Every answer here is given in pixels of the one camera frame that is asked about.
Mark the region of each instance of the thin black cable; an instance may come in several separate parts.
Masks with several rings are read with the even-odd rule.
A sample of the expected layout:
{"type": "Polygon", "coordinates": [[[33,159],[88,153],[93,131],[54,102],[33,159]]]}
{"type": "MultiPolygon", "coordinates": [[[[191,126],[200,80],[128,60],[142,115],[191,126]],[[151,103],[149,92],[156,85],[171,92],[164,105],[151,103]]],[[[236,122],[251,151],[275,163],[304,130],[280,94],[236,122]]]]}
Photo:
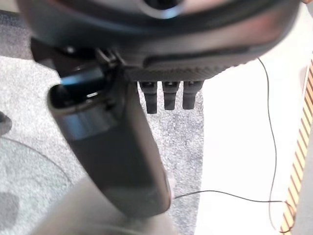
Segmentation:
{"type": "MultiPolygon", "coordinates": [[[[249,202],[268,203],[268,217],[269,217],[271,226],[276,231],[278,231],[276,229],[274,223],[273,223],[273,220],[272,220],[271,210],[270,210],[271,203],[285,203],[290,208],[290,210],[292,211],[293,220],[295,220],[295,211],[294,211],[293,207],[287,201],[272,201],[271,200],[272,199],[272,194],[273,194],[275,178],[276,178],[276,171],[277,171],[277,146],[276,146],[275,135],[274,135],[273,127],[272,127],[272,121],[271,121],[270,113],[269,113],[269,76],[268,76],[268,71],[267,71],[264,63],[262,62],[262,60],[260,58],[258,58],[258,60],[260,61],[261,65],[263,66],[264,71],[266,73],[266,77],[267,77],[267,85],[268,85],[268,98],[267,98],[267,100],[268,100],[268,103],[267,103],[267,105],[268,105],[268,122],[269,122],[270,131],[271,131],[271,134],[272,134],[272,139],[273,139],[273,144],[274,144],[274,149],[275,149],[275,168],[274,168],[274,175],[273,175],[273,179],[272,179],[272,183],[271,183],[271,187],[270,187],[270,191],[269,191],[269,200],[268,201],[253,200],[253,199],[240,197],[240,196],[228,193],[228,192],[222,192],[222,191],[217,191],[217,190],[204,190],[204,191],[191,192],[191,193],[187,193],[187,194],[183,194],[183,195],[177,196],[177,197],[175,197],[175,199],[179,199],[179,198],[183,198],[183,197],[186,197],[186,196],[191,196],[191,195],[199,194],[199,193],[203,193],[203,192],[215,192],[215,193],[221,193],[221,194],[225,194],[225,195],[228,195],[228,196],[236,197],[236,198],[239,198],[239,199],[242,199],[242,200],[246,200],[246,201],[249,201],[249,202]]],[[[287,231],[279,231],[279,232],[281,234],[286,234],[286,233],[291,231],[293,226],[294,226],[294,224],[287,231]]]]}
{"type": "MultiPolygon", "coordinates": [[[[274,189],[274,183],[275,183],[275,179],[276,179],[276,171],[277,171],[277,147],[276,147],[276,139],[275,139],[275,135],[274,135],[274,131],[273,131],[273,126],[272,126],[272,121],[271,121],[271,118],[270,118],[270,114],[269,114],[269,76],[268,76],[268,70],[266,69],[263,61],[258,58],[258,60],[260,61],[261,65],[263,66],[264,68],[264,71],[265,71],[265,74],[266,74],[266,79],[267,79],[267,83],[268,83],[268,122],[269,122],[269,126],[270,126],[270,131],[271,131],[271,134],[272,134],[272,138],[273,138],[273,143],[274,143],[274,149],[275,149],[275,167],[274,167],[274,175],[273,175],[273,179],[272,179],[272,183],[271,183],[271,186],[270,186],[270,191],[269,191],[269,201],[272,199],[272,195],[273,195],[273,189],[274,189]]],[[[271,226],[275,228],[275,225],[274,225],[274,222],[273,222],[273,219],[272,219],[272,215],[271,215],[271,211],[270,211],[270,206],[271,206],[271,203],[268,204],[268,217],[269,217],[269,221],[270,221],[270,224],[271,226]]]]}

